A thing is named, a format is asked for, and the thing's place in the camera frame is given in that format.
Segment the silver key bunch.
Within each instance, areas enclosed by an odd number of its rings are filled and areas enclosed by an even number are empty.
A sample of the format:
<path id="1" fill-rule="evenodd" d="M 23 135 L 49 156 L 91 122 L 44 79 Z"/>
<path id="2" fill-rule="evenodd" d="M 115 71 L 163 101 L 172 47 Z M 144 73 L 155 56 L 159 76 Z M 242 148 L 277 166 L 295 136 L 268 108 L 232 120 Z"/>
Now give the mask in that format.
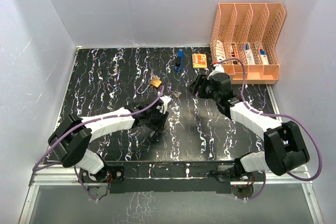
<path id="1" fill-rule="evenodd" d="M 152 79 L 158 79 L 158 80 L 160 80 L 160 77 L 157 76 L 157 75 L 155 75 L 155 74 L 152 73 L 152 72 L 151 72 L 151 78 L 152 78 Z"/>
<path id="2" fill-rule="evenodd" d="M 179 92 L 179 91 L 174 91 L 174 90 L 172 90 L 172 91 L 171 91 L 171 94 L 172 94 L 175 98 L 179 99 L 182 93 Z"/>

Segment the large brass padlock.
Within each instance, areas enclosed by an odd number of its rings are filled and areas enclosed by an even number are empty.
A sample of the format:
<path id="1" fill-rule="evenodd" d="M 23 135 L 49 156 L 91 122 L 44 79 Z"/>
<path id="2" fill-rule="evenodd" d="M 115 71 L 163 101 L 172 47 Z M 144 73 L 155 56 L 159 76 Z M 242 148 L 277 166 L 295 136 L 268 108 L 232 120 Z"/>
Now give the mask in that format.
<path id="1" fill-rule="evenodd" d="M 162 81 L 160 78 L 152 78 L 147 85 L 145 85 L 146 82 L 142 82 L 140 86 L 136 89 L 137 94 L 144 94 L 149 87 L 159 88 L 162 84 Z"/>

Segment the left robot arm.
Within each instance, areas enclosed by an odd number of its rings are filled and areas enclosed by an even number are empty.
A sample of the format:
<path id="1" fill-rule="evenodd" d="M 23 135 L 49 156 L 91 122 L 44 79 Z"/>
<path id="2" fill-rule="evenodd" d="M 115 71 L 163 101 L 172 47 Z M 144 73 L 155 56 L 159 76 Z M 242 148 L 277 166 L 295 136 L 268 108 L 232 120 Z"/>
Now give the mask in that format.
<path id="1" fill-rule="evenodd" d="M 103 182 L 108 177 L 109 166 L 99 154 L 88 149 L 89 144 L 110 133 L 142 126 L 154 132 L 162 131 L 169 115 L 168 103 L 166 97 L 162 97 L 153 106 L 148 102 L 138 102 L 97 116 L 80 118 L 71 114 L 59 124 L 48 144 L 52 146 L 61 139 L 52 152 L 62 166 L 77 166 L 94 180 Z"/>

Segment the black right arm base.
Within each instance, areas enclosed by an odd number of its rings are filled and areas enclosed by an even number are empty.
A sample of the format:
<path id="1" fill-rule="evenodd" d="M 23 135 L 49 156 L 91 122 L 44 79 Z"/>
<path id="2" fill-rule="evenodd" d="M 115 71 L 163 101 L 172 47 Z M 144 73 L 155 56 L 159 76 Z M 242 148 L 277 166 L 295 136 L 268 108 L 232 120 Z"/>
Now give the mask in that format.
<path id="1" fill-rule="evenodd" d="M 218 165 L 210 170 L 206 177 L 214 178 L 218 182 L 242 182 L 244 186 L 251 186 L 256 181 L 256 173 L 244 172 L 235 165 Z"/>

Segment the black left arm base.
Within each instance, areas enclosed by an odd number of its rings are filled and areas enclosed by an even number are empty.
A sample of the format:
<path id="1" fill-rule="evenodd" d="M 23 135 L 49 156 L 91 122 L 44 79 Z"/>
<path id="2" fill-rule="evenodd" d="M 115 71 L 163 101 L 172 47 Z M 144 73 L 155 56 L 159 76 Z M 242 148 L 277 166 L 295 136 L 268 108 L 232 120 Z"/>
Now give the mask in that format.
<path id="1" fill-rule="evenodd" d="M 125 168 L 123 166 L 108 165 L 102 172 L 97 175 L 93 175 L 84 169 L 79 170 L 80 179 L 84 183 L 123 183 L 125 180 Z"/>

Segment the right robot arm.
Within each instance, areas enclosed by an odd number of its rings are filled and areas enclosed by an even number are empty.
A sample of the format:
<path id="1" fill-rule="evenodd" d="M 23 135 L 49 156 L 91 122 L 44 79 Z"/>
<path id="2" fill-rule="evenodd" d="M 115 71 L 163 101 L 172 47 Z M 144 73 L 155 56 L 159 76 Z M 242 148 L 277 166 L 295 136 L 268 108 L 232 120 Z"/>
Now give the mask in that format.
<path id="1" fill-rule="evenodd" d="M 271 171 L 281 176 L 310 160 L 299 125 L 294 121 L 280 122 L 274 116 L 263 116 L 247 108 L 233 92 L 227 74 L 216 73 L 210 77 L 199 74 L 188 90 L 191 95 L 215 101 L 221 114 L 253 131 L 264 142 L 263 151 L 236 158 L 223 174 L 240 180 L 247 180 L 253 172 Z"/>

